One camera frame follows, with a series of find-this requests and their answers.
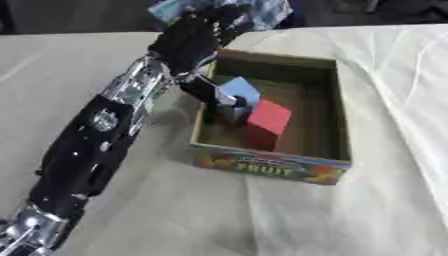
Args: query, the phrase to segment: table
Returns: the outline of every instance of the table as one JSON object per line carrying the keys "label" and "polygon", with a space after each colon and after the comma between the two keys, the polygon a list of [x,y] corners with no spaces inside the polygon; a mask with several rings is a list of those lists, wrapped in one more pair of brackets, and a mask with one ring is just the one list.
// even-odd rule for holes
{"label": "table", "polygon": [[[354,165],[335,187],[191,165],[197,103],[157,102],[57,255],[447,255],[447,25],[249,33],[230,48],[335,58]],[[0,38],[0,214],[61,129],[157,34]]]}

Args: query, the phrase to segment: colorful label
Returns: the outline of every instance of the colorful label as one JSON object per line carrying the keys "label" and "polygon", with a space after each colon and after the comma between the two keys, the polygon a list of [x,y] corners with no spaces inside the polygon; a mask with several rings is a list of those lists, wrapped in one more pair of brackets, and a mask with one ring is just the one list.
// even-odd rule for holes
{"label": "colorful label", "polygon": [[196,164],[201,167],[305,181],[321,185],[336,184],[345,172],[345,169],[342,168],[304,163],[286,157],[252,154],[243,151],[238,153],[210,151],[207,149],[198,151]]}

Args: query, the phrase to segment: red cube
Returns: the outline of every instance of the red cube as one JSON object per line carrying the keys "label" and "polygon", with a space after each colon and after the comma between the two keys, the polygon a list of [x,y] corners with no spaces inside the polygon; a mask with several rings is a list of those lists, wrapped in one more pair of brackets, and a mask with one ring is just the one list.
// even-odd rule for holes
{"label": "red cube", "polygon": [[244,128],[247,143],[258,150],[274,151],[291,111],[268,100],[260,100]]}

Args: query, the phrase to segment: blue cube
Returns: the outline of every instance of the blue cube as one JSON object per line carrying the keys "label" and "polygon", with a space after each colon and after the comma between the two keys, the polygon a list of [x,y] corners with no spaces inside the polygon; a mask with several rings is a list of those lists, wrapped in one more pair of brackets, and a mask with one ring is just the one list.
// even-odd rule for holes
{"label": "blue cube", "polygon": [[230,80],[229,82],[219,86],[219,89],[223,93],[231,96],[240,96],[245,98],[247,101],[246,107],[221,108],[221,114],[224,115],[224,117],[231,123],[239,123],[242,121],[242,119],[248,116],[251,113],[252,108],[260,101],[260,93],[258,90],[242,77],[237,77]]}

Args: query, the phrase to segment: silver metal part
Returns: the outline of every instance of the silver metal part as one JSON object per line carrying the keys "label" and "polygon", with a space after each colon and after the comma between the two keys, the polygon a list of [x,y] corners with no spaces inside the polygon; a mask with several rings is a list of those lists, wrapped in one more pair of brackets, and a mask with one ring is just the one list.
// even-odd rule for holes
{"label": "silver metal part", "polygon": [[145,101],[148,98],[156,100],[172,84],[174,81],[167,74],[164,64],[155,60],[149,53],[132,63],[126,73],[116,77],[101,95],[134,108],[132,126],[129,131],[132,136],[142,126],[146,115]]}
{"label": "silver metal part", "polygon": [[10,255],[20,247],[35,248],[33,256],[46,256],[67,224],[68,220],[26,204],[0,231],[0,256]]}
{"label": "silver metal part", "polygon": [[101,110],[92,118],[92,126],[100,132],[107,132],[115,128],[118,124],[118,118],[114,112],[107,109]]}

